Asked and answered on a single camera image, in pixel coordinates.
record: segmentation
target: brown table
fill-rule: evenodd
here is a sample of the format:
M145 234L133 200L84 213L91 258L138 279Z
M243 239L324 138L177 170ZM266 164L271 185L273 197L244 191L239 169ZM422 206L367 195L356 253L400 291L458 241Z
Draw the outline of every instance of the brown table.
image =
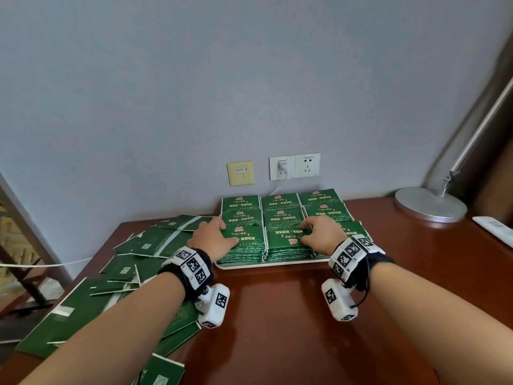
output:
M348 201L375 242L403 266L513 328L513 251L469 219L416 219L392 198ZM112 247L157 220L121 224L80 273L96 274ZM321 284L327 264L215 270L230 288L221 327L202 330L171 355L185 363L181 384L437 383L429 363L372 295L352 322L331 317ZM1 384L20 382L41 360L14 353Z

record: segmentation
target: silver lamp base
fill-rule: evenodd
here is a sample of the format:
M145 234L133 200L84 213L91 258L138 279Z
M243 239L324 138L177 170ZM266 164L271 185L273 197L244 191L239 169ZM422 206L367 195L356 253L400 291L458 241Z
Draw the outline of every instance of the silver lamp base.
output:
M420 187L403 188L395 192L395 203L413 216L438 223L455 223L467 213L467 206L456 197L439 197Z

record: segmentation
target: hand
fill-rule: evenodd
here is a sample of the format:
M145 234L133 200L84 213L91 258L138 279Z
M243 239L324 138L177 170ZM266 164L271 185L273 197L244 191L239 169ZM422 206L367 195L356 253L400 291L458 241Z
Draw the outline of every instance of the hand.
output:
M210 223L201 222L192 234L192 239L187 241L187 247L199 248L208 254L212 262L218 261L239 242L238 238L223 237L220 229L225 228L225 222L218 217L213 218Z
M301 238L301 243L313 248L316 252L331 255L337 246L347 239L344 230L337 222L324 215L311 216L301 223L301 228L312 226L313 232Z

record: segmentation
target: blue-gray wall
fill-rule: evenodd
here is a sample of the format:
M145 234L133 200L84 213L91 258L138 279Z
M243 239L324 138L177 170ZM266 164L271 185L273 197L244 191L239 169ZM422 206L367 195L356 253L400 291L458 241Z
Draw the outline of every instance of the blue-gray wall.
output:
M126 220L287 190L419 185L487 83L513 0L0 0L0 172L61 261ZM230 188L225 164L253 160ZM69 270L75 275L81 266Z

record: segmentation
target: forearm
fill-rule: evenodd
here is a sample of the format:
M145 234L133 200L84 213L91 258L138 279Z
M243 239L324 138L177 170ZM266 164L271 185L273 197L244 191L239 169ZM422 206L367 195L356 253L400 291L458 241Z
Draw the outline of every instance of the forearm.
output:
M371 271L371 292L446 380L513 383L513 331L449 291L391 263Z
M175 275L159 274L62 344L22 385L131 383L184 295Z

